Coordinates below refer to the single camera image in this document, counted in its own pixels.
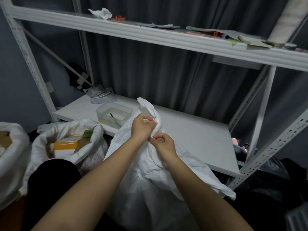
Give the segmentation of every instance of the open sack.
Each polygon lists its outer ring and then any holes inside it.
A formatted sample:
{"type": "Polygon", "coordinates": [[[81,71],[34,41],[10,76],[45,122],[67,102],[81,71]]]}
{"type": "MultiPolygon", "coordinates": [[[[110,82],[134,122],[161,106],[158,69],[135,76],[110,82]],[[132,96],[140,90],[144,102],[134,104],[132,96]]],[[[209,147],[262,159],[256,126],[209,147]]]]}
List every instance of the open sack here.
{"type": "Polygon", "coordinates": [[[1,147],[0,210],[20,197],[18,189],[30,160],[29,136],[17,123],[0,122],[0,131],[9,132],[11,144],[1,147]]]}
{"type": "Polygon", "coordinates": [[[27,194],[27,184],[31,174],[45,161],[51,159],[52,154],[49,149],[50,143],[65,139],[69,136],[83,135],[86,130],[93,130],[90,143],[83,146],[77,152],[59,159],[65,159],[77,166],[82,175],[86,174],[100,161],[102,161],[108,150],[108,145],[103,137],[104,131],[101,124],[96,121],[83,119],[67,123],[58,124],[51,129],[40,134],[32,144],[31,160],[22,180],[22,187],[19,190],[22,195],[27,194]]]}
{"type": "MultiPolygon", "coordinates": [[[[140,110],[116,133],[106,154],[109,157],[131,135],[133,119],[140,113],[154,117],[157,126],[152,132],[164,132],[160,115],[151,103],[137,99],[140,110]]],[[[222,196],[235,199],[236,194],[220,183],[210,168],[188,153],[176,140],[176,153],[205,183],[222,196]]],[[[107,213],[128,230],[197,230],[180,192],[157,157],[156,149],[146,141],[117,188],[107,213]]]]}

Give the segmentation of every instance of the shelf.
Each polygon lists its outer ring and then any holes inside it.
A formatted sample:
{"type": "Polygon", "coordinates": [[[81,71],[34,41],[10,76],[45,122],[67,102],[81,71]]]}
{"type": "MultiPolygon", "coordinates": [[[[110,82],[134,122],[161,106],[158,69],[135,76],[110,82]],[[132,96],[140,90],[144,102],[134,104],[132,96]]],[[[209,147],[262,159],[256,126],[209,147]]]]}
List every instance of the shelf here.
{"type": "Polygon", "coordinates": [[[103,20],[88,14],[56,12],[13,5],[8,7],[8,12],[16,19],[308,72],[308,54],[293,50],[252,48],[252,46],[247,48],[246,44],[233,45],[221,38],[136,26],[133,22],[103,20]]]}
{"type": "MultiPolygon", "coordinates": [[[[136,112],[140,107],[137,100],[117,96],[117,104],[136,112]]],[[[95,110],[101,104],[91,104],[87,95],[55,112],[55,116],[65,121],[92,119],[98,122],[95,110]]],[[[179,142],[183,148],[205,162],[212,170],[239,176],[240,172],[233,149],[228,126],[190,114],[154,105],[161,115],[163,128],[167,134],[179,142]]],[[[117,129],[102,124],[106,134],[114,136],[117,129]]]]}

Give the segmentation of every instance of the floor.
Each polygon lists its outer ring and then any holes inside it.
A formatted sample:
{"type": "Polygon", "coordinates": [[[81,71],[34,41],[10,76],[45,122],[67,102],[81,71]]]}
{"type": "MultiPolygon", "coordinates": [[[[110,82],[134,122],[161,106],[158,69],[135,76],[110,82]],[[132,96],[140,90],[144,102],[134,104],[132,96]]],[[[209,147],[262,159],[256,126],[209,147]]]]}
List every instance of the floor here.
{"type": "Polygon", "coordinates": [[[25,212],[25,197],[13,202],[0,211],[0,229],[3,231],[20,231],[25,212]]]}

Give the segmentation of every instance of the black pants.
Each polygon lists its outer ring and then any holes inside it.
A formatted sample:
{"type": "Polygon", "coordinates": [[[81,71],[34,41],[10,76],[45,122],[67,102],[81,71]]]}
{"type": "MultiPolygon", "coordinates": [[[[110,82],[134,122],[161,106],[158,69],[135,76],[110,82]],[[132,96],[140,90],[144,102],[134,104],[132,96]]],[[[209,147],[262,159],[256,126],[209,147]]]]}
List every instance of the black pants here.
{"type": "MultiPolygon", "coordinates": [[[[29,231],[61,198],[81,175],[75,165],[67,160],[52,159],[41,164],[30,176],[26,210],[21,231],[29,231]]],[[[103,214],[95,230],[123,230],[107,214],[103,214]]]]}

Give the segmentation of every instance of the plastic bin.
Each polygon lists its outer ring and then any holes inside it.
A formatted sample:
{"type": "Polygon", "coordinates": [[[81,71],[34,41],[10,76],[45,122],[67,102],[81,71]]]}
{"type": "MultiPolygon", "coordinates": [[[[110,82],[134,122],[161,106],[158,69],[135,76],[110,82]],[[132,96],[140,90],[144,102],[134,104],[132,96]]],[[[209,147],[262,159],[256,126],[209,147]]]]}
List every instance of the plastic bin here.
{"type": "Polygon", "coordinates": [[[121,128],[132,116],[132,112],[133,109],[115,103],[103,104],[96,110],[97,118],[100,123],[116,129],[121,128]]]}

